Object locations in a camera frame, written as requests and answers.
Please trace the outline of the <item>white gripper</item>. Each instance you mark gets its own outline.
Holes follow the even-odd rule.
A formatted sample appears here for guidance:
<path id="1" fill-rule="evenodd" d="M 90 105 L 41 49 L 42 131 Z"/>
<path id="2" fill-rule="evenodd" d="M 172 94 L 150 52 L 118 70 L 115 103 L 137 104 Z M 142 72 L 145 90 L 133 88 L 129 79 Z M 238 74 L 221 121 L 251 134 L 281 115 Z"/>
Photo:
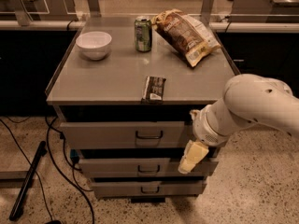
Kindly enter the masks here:
<path id="1" fill-rule="evenodd" d="M 187 143 L 179 162 L 178 171 L 185 175 L 207 155 L 208 146 L 216 147 L 226 142 L 233 133 L 230 111 L 224 105 L 207 105 L 201 110 L 193 109 L 190 115 L 193 135 L 198 141 L 190 140 Z"/>

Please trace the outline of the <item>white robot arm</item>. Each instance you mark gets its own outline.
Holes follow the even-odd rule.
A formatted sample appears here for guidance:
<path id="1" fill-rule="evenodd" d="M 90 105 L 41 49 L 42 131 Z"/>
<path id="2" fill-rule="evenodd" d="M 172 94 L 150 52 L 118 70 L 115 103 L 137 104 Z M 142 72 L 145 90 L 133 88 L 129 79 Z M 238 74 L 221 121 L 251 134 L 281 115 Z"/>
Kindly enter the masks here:
<path id="1" fill-rule="evenodd" d="M 222 97 L 201 110 L 192 110 L 195 136 L 184 149 L 178 171 L 190 173 L 208 153 L 230 135 L 262 124 L 299 138 L 299 99 L 283 81 L 253 74 L 227 81 Z"/>

